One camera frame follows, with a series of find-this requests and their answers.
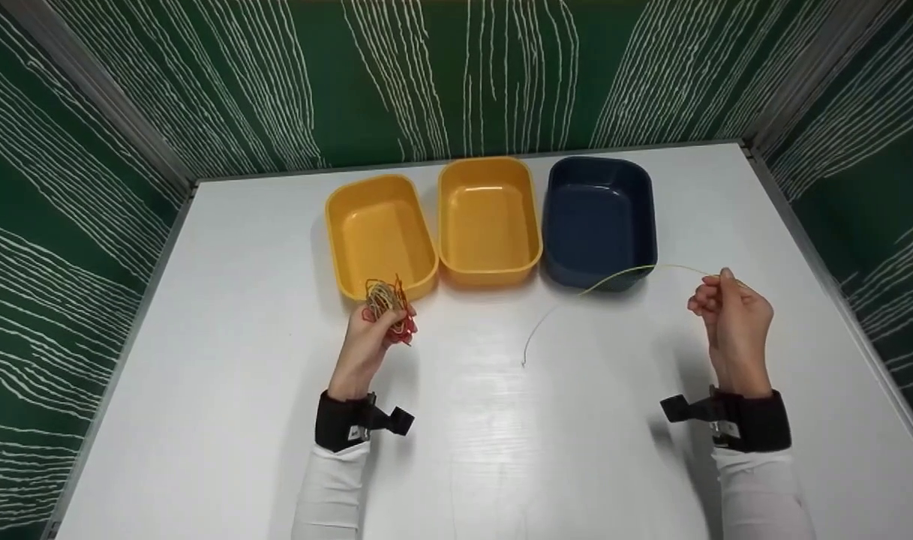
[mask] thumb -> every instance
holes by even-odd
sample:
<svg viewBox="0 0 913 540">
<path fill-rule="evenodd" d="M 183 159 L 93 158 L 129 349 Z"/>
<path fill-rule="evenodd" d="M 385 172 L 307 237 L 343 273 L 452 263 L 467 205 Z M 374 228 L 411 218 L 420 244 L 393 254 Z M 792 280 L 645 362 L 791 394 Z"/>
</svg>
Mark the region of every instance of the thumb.
<svg viewBox="0 0 913 540">
<path fill-rule="evenodd" d="M 733 271 L 729 268 L 723 268 L 723 270 L 719 271 L 719 291 L 723 297 L 724 308 L 727 305 L 742 304 L 740 281 L 737 281 L 737 277 L 733 275 Z"/>
<path fill-rule="evenodd" d="M 380 315 L 380 318 L 377 319 L 373 324 L 374 332 L 377 332 L 379 335 L 386 334 L 390 327 L 394 324 L 397 324 L 399 321 L 404 318 L 405 312 L 400 310 L 388 310 L 384 314 Z"/>
</svg>

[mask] forearm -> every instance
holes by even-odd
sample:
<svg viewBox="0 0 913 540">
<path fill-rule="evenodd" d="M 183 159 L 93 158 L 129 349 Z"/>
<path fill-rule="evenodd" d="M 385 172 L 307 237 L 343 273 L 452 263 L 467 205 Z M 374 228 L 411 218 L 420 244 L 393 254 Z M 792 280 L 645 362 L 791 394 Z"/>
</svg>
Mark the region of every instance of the forearm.
<svg viewBox="0 0 913 540">
<path fill-rule="evenodd" d="M 789 450 L 748 452 L 715 448 L 726 540 L 815 538 Z"/>
<path fill-rule="evenodd" d="M 370 443 L 340 452 L 315 445 L 299 490 L 293 540 L 354 540 Z"/>
</svg>

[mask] yellow cord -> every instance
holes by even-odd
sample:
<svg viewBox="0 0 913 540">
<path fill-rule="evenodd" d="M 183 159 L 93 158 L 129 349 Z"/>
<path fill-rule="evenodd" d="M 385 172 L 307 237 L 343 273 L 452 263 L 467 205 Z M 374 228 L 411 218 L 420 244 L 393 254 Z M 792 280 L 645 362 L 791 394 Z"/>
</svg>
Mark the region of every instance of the yellow cord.
<svg viewBox="0 0 913 540">
<path fill-rule="evenodd" d="M 583 296 L 583 294 L 586 294 L 587 292 L 589 292 L 591 290 L 595 290 L 597 287 L 601 286 L 601 284 L 606 283 L 606 281 L 610 281 L 611 279 L 618 278 L 618 277 L 622 276 L 623 274 L 627 274 L 629 272 L 635 272 L 637 270 L 646 270 L 647 268 L 657 268 L 657 267 L 661 267 L 661 266 L 665 267 L 665 268 L 666 267 L 683 268 L 683 270 L 690 270 L 692 272 L 696 272 L 697 274 L 703 274 L 704 276 L 713 276 L 713 274 L 704 272 L 702 270 L 697 270 L 696 268 L 693 268 L 692 266 L 684 266 L 683 264 L 644 264 L 643 266 L 634 266 L 633 268 L 627 268 L 627 270 L 620 270 L 620 272 L 612 274 L 611 276 L 604 277 L 602 280 L 597 281 L 597 283 L 594 284 L 594 286 L 576 293 L 573 296 L 573 298 Z M 533 327 L 533 331 L 529 332 L 529 337 L 526 338 L 526 345 L 524 345 L 524 348 L 522 348 L 522 364 L 521 364 L 522 367 L 526 367 L 526 350 L 529 349 L 529 342 L 531 342 L 533 340 L 533 336 L 536 335 L 537 329 L 539 329 L 539 326 L 542 324 L 543 321 L 546 321 L 546 317 L 548 317 L 549 314 L 552 314 L 553 311 L 556 311 L 556 308 L 561 307 L 561 305 L 563 305 L 563 302 L 564 301 L 560 301 L 559 304 L 556 304 L 556 305 L 553 305 L 553 307 L 550 307 L 549 310 L 546 311 L 545 314 L 543 314 L 541 318 L 539 318 L 539 322 L 536 322 L 535 327 Z"/>
</svg>

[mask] black wrist strap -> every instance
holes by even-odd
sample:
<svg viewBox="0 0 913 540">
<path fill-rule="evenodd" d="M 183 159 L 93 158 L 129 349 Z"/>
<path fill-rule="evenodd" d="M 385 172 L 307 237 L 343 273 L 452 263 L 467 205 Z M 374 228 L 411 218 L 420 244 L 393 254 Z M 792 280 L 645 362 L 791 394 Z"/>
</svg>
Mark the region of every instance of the black wrist strap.
<svg viewBox="0 0 913 540">
<path fill-rule="evenodd" d="M 746 399 L 737 394 L 710 390 L 710 397 L 687 403 L 683 395 L 659 402 L 670 422 L 702 420 L 713 430 L 718 448 L 738 452 L 777 452 L 792 445 L 789 419 L 779 392 L 770 397 Z"/>
<path fill-rule="evenodd" d="M 377 396 L 370 392 L 361 400 L 337 402 L 329 394 L 320 394 L 316 409 L 316 444 L 339 452 L 370 440 L 370 431 L 388 430 L 397 435 L 409 433 L 413 415 L 396 407 L 386 414 L 377 407 Z"/>
</svg>

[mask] white table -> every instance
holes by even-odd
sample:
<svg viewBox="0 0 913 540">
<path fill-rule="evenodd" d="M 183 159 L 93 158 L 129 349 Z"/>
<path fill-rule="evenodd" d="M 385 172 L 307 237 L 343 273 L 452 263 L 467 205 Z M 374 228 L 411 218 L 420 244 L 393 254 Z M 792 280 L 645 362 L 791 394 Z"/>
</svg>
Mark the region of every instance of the white table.
<svg viewBox="0 0 913 540">
<path fill-rule="evenodd" d="M 913 538 L 908 426 L 737 145 L 611 156 L 652 177 L 662 263 L 728 264 L 775 305 L 771 376 L 819 537 Z M 539 204 L 556 160 L 526 160 Z M 435 222 L 440 169 L 202 184 L 59 538 L 288 538 L 347 313 L 323 202 L 398 172 Z M 364 537 L 709 537 L 709 439 L 668 427 L 659 409 L 710 382 L 702 325 L 685 310 L 697 281 L 662 268 L 627 294 L 573 301 L 539 330 L 525 368 L 528 332 L 571 290 L 442 283 L 418 301 L 414 346 L 395 346 L 374 383 L 416 423 L 406 438 L 377 437 Z"/>
</svg>

